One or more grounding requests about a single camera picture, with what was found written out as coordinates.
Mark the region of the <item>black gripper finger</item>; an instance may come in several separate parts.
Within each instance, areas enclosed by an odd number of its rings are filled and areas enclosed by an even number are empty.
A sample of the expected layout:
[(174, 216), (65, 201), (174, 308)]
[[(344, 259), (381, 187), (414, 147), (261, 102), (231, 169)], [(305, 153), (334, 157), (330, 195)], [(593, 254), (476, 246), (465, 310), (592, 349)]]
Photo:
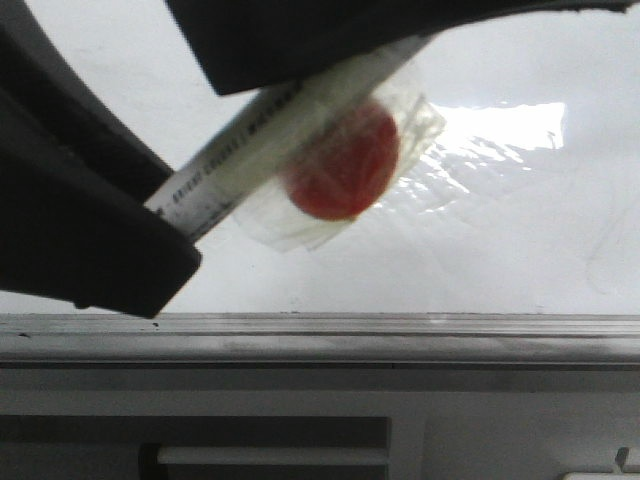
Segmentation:
[(199, 251), (145, 207), (170, 167), (91, 92), (23, 1), (1, 5), (1, 287), (156, 316)]
[(219, 95), (308, 77), (412, 35), (544, 11), (624, 12), (629, 1), (170, 1)]

